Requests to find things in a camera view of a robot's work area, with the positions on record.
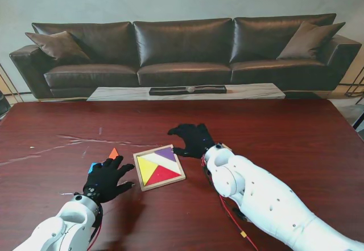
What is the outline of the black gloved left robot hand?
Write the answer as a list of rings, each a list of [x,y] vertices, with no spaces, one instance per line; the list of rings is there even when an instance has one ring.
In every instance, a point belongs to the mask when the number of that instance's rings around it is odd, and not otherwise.
[[[131,189],[134,185],[133,182],[126,181],[118,184],[119,180],[135,167],[129,163],[120,167],[122,161],[123,156],[119,155],[115,159],[108,158],[103,163],[95,164],[88,174],[82,194],[96,203],[102,204]]]

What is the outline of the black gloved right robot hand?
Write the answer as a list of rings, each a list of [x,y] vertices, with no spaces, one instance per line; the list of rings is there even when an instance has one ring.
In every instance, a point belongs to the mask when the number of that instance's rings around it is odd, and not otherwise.
[[[181,157],[201,159],[216,145],[205,124],[180,124],[170,129],[167,134],[176,135],[184,141],[185,148],[173,148],[173,153]]]

